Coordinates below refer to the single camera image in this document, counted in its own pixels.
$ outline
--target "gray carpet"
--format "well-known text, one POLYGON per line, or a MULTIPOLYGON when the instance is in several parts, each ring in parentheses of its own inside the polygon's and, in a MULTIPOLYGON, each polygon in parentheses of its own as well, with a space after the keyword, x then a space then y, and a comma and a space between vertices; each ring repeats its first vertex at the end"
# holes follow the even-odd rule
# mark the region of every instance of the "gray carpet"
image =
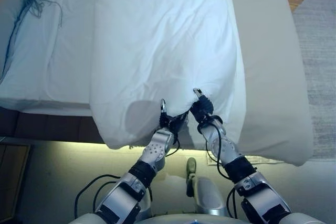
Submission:
POLYGON ((336 0, 304 0, 294 11, 314 126, 313 158, 336 158, 336 0))

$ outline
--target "white bedsheet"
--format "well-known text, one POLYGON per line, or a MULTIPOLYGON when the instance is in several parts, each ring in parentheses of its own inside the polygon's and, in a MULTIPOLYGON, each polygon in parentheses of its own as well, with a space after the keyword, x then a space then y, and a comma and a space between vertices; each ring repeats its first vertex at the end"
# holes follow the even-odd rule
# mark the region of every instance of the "white bedsheet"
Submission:
POLYGON ((237 48, 226 0, 95 0, 90 106, 105 143, 120 147, 176 116, 201 88, 228 121, 237 48))
MULTIPOLYGON (((91 115, 89 109, 90 92, 94 93, 94 89, 90 90, 90 65, 91 61, 94 61, 95 56, 97 56, 92 53, 95 0, 51 1, 56 1, 61 9, 58 4, 46 4, 41 19, 37 19, 30 13, 25 17, 17 37, 13 62, 0 84, 0 106, 27 113, 91 115)), ((228 73, 231 73, 229 74, 231 77, 230 84, 225 88, 222 85, 220 89, 224 94, 223 99, 217 97, 214 103, 216 112, 224 115, 227 127, 231 128, 231 130, 228 130, 228 135, 237 142, 245 116, 244 69, 232 0, 220 0, 220 5, 216 8, 223 8, 221 5, 225 3, 227 4, 225 8, 227 13, 224 13, 224 15, 230 17, 230 29, 232 29, 230 36, 233 42, 230 47, 236 51, 238 58, 236 58, 236 55, 230 55, 229 58, 232 59, 230 66, 225 62, 225 64, 222 63, 223 66, 220 68, 218 67, 221 64, 220 61, 210 62, 204 58, 199 66, 204 68, 204 72, 211 72, 211 68, 215 68, 220 71, 220 75, 222 75, 221 71, 225 73, 226 68, 229 69, 228 73)), ((191 48, 186 52, 186 55, 189 54, 189 57, 191 57, 192 50, 196 49, 191 48)), ((118 70, 118 67, 109 66, 108 70, 113 72, 118 70)), ((108 83, 110 86, 107 87, 107 90, 114 90, 118 82, 119 80, 108 83)), ((216 89, 209 89, 207 85, 197 83, 197 78, 193 85, 202 88, 212 99, 215 98, 214 94, 218 93, 216 89)), ((146 124, 147 118, 145 115, 139 121, 137 120, 138 124, 131 129, 131 131, 136 130, 137 133, 131 134, 127 142, 135 141, 140 135, 153 129, 159 118, 160 98, 166 98, 168 110, 171 114, 177 114, 190 106, 196 98, 192 92, 193 85, 190 85, 188 91, 182 90, 179 92, 175 89, 166 94, 155 94, 158 99, 155 97, 155 99, 149 100, 151 111, 148 111, 148 115, 153 121, 149 120, 146 124), (187 105, 183 104, 183 101, 186 101, 184 100, 185 92, 188 92, 189 98, 192 97, 187 105)), ((143 110, 145 107, 141 101, 140 106, 134 108, 143 110)), ((119 127, 123 116, 119 115, 117 117, 115 113, 111 115, 115 117, 116 124, 106 124, 106 126, 119 127)), ((203 147, 204 140, 198 133, 194 135, 195 147, 203 147)), ((118 147, 125 144, 116 143, 116 145, 110 146, 118 147)))
POLYGON ((26 113, 90 116, 93 0, 50 0, 27 13, 0 84, 0 106, 26 113))

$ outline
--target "white pillow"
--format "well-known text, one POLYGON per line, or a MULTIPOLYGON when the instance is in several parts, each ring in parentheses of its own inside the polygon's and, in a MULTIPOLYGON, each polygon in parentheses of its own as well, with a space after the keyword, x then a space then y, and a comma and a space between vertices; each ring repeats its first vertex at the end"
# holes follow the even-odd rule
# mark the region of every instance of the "white pillow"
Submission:
POLYGON ((23 0, 0 0, 0 79, 3 75, 8 43, 22 6, 23 0))

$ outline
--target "floor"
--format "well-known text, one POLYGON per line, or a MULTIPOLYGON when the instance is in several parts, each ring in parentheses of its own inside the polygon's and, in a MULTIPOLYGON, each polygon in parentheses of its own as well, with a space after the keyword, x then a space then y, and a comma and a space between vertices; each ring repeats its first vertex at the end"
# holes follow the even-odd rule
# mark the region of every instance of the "floor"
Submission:
MULTIPOLYGON (((138 159, 142 148, 110 150, 102 144, 28 141, 32 153, 27 166, 17 218, 23 224, 57 224, 73 220, 76 194, 93 178, 101 174, 122 175, 138 159)), ((194 200, 185 195, 185 165, 189 157, 197 160, 197 175, 210 178, 224 199, 232 188, 208 166, 204 151, 180 150, 166 159, 165 168, 152 183, 154 214, 194 211, 194 200)), ((326 223, 336 223, 336 161, 309 161, 301 167, 288 164, 258 164, 258 170, 270 181, 292 208, 326 223)), ((78 211, 92 212, 92 199, 102 179, 81 196, 78 211)), ((107 192, 106 187, 99 198, 107 192)), ((246 220, 239 207, 238 216, 246 220)))
POLYGON ((314 125, 314 158, 336 157, 336 0, 304 0, 293 17, 314 125))

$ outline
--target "black cable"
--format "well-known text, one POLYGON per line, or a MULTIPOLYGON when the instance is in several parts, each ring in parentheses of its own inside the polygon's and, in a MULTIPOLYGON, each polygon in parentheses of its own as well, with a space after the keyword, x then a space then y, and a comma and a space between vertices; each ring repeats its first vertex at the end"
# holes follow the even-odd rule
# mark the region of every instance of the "black cable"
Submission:
POLYGON ((97 180, 99 180, 100 178, 104 178, 104 177, 110 177, 110 178, 120 178, 119 176, 115 176, 115 175, 111 175, 111 174, 104 174, 104 175, 100 175, 98 177, 96 177, 95 179, 93 179, 90 183, 88 183, 76 196, 75 198, 75 205, 74 205, 74 213, 73 215, 75 216, 75 219, 78 218, 78 199, 81 196, 82 193, 84 193, 86 191, 86 189, 88 189, 94 182, 96 182, 97 180))
POLYGON ((205 149, 206 149, 206 152, 207 152, 209 158, 210 158, 213 162, 217 163, 217 160, 210 156, 210 153, 209 153, 209 150, 208 150, 208 142, 207 142, 207 141, 205 142, 205 149))
POLYGON ((233 188, 233 193, 232 193, 232 204, 233 204, 233 212, 234 212, 234 215, 235 215, 235 219, 238 219, 238 216, 237 216, 237 207, 236 207, 236 197, 235 197, 235 194, 236 194, 236 189, 233 188))
POLYGON ((230 207, 229 207, 229 200, 230 200, 230 196, 231 194, 235 191, 235 188, 232 188, 232 190, 229 192, 229 194, 227 195, 227 198, 226 198, 226 209, 227 209, 227 212, 229 213, 229 216, 231 218, 233 218, 232 214, 231 214, 231 211, 230 211, 230 207))
POLYGON ((148 187, 148 191, 149 191, 149 197, 151 198, 151 202, 153 202, 153 192, 151 186, 148 187))
POLYGON ((108 185, 108 184, 114 184, 115 181, 108 181, 104 184, 102 184, 99 189, 97 190, 96 194, 94 195, 94 198, 93 198, 93 203, 92 203, 92 211, 94 212, 96 210, 96 201, 97 201, 97 198, 98 198, 98 195, 100 193, 100 191, 104 188, 104 186, 108 185))
POLYGON ((178 139, 177 139, 176 141, 177 141, 177 148, 176 148, 176 150, 174 150, 174 151, 173 151, 172 153, 170 153, 170 154, 167 154, 166 157, 169 157, 169 156, 173 155, 174 153, 176 153, 176 152, 180 149, 180 147, 181 147, 180 142, 179 142, 178 139))
POLYGON ((215 129, 217 130, 217 133, 218 133, 218 140, 219 140, 219 146, 218 146, 218 155, 217 155, 217 170, 218 170, 218 173, 221 174, 224 178, 228 179, 228 180, 231 180, 228 176, 224 175, 222 172, 221 172, 221 169, 219 168, 219 160, 221 160, 220 158, 220 154, 222 152, 222 137, 221 137, 221 133, 218 129, 218 127, 213 124, 213 123, 209 123, 209 125, 215 127, 215 129))

